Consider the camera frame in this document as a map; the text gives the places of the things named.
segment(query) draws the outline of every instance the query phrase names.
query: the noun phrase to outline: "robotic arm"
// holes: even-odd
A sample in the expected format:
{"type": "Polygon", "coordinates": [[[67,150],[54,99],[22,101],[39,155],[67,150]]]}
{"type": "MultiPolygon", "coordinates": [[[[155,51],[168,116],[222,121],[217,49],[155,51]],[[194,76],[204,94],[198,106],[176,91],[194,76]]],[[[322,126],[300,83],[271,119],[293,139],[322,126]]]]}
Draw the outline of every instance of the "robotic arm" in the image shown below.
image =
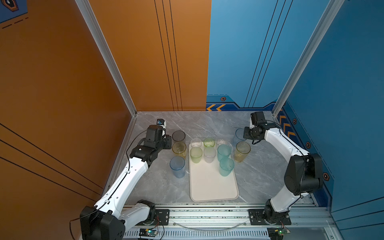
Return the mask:
{"type": "Polygon", "coordinates": [[[281,132],[278,124],[268,123],[263,112],[251,114],[250,127],[244,128],[244,138],[251,139],[252,144],[265,139],[288,162],[284,175],[285,185],[276,196],[267,200],[263,216],[260,216],[266,223],[280,222],[297,200],[323,187],[321,157],[295,144],[281,132]]]}
{"type": "Polygon", "coordinates": [[[80,213],[83,240],[120,240],[126,229],[139,222],[153,222],[155,204],[152,202],[140,200],[133,208],[124,212],[122,209],[158,153],[162,149],[171,149],[171,144],[172,139],[166,135],[166,122],[163,119],[158,119],[157,125],[148,127],[146,137],[132,150],[124,170],[111,188],[93,208],[85,207],[80,213]]]}

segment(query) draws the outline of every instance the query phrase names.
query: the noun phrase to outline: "white tray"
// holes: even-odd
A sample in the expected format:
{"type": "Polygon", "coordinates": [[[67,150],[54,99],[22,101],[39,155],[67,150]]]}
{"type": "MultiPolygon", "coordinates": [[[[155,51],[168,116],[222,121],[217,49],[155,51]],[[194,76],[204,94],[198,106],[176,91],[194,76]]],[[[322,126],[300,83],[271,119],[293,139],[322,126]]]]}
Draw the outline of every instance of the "white tray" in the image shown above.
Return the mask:
{"type": "Polygon", "coordinates": [[[212,163],[206,163],[204,153],[199,163],[189,157],[189,182],[191,199],[195,202],[236,199],[239,196],[235,170],[226,177],[219,173],[219,161],[216,157],[212,163]]]}

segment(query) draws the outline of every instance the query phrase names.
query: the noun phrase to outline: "gray marble surface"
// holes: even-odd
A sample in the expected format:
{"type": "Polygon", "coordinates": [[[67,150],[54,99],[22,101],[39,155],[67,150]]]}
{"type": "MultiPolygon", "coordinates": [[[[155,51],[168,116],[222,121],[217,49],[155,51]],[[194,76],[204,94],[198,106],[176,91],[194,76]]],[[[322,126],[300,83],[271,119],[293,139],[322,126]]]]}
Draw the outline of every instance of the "gray marble surface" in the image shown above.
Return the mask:
{"type": "MultiPolygon", "coordinates": [[[[215,139],[231,142],[236,129],[249,126],[250,113],[248,111],[138,112],[131,139],[149,125],[156,124],[158,118],[163,118],[167,122],[167,134],[172,135],[176,130],[183,130],[186,133],[187,146],[195,137],[203,140],[207,136],[213,136],[215,139]]],[[[271,112],[264,114],[266,119],[274,120],[271,112]]],[[[145,133],[135,140],[128,152],[143,137],[145,133]]],[[[283,156],[266,141],[251,145],[251,148],[244,162],[235,163],[239,197],[235,200],[214,201],[214,203],[264,204],[282,188],[288,165],[283,156]]],[[[187,155],[185,159],[186,174],[181,179],[176,178],[169,167],[172,157],[174,157],[172,150],[162,150],[159,153],[158,158],[135,186],[127,204],[135,204],[141,199],[156,204],[194,203],[190,198],[189,157],[187,155]]],[[[121,167],[123,168],[126,163],[127,158],[124,157],[121,167]]],[[[299,202],[313,203],[310,196],[299,202]]]]}

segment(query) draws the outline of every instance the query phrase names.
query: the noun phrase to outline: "clear plastic cup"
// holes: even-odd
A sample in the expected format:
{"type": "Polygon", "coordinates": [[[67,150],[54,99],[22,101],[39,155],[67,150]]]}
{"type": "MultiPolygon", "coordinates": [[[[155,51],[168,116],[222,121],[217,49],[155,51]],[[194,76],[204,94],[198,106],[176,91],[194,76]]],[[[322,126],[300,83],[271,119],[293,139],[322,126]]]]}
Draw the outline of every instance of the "clear plastic cup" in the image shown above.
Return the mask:
{"type": "Polygon", "coordinates": [[[173,143],[183,142],[185,143],[185,132],[177,130],[172,134],[173,143]]]}
{"type": "Polygon", "coordinates": [[[214,147],[215,146],[215,140],[211,137],[208,137],[204,140],[204,146],[205,147],[214,147]]]}
{"type": "Polygon", "coordinates": [[[199,163],[202,156],[203,156],[203,150],[201,150],[200,147],[192,147],[189,150],[189,157],[191,158],[191,161],[194,163],[199,163]]]}
{"type": "Polygon", "coordinates": [[[199,138],[194,138],[191,140],[191,147],[201,147],[201,140],[199,138]]]}
{"type": "Polygon", "coordinates": [[[251,151],[251,146],[247,142],[239,142],[236,145],[235,150],[235,161],[242,162],[248,156],[248,153],[251,151]]]}
{"type": "Polygon", "coordinates": [[[232,139],[232,145],[236,146],[239,142],[245,141],[243,136],[244,136],[244,129],[243,128],[236,129],[235,135],[233,136],[233,139],[232,139]]]}
{"type": "Polygon", "coordinates": [[[169,166],[172,169],[173,174],[177,178],[182,178],[185,175],[185,160],[182,157],[176,156],[173,157],[170,162],[169,166]]]}
{"type": "Polygon", "coordinates": [[[214,147],[206,147],[204,149],[204,160],[207,163],[211,163],[214,161],[216,156],[216,149],[214,147]]]}
{"type": "Polygon", "coordinates": [[[232,145],[221,144],[217,148],[217,160],[220,162],[223,158],[228,158],[232,152],[232,145]]]}
{"type": "Polygon", "coordinates": [[[187,146],[183,142],[175,142],[172,146],[172,151],[175,156],[186,157],[187,156],[187,146]]]}
{"type": "Polygon", "coordinates": [[[218,171],[221,176],[226,177],[232,172],[234,166],[234,161],[226,157],[220,161],[220,167],[218,171]]]}

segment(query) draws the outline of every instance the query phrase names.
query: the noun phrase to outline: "orange wall panel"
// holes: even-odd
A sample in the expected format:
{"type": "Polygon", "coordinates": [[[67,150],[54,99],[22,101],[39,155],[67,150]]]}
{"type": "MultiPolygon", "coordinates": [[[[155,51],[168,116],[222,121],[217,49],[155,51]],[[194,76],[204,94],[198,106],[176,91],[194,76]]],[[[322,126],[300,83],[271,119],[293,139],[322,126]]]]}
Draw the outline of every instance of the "orange wall panel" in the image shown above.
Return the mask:
{"type": "Polygon", "coordinates": [[[0,231],[70,239],[69,220],[99,199],[131,116],[75,1],[27,5],[0,23],[0,231]]]}
{"type": "Polygon", "coordinates": [[[205,110],[210,0],[91,0],[138,111],[205,110]]]}

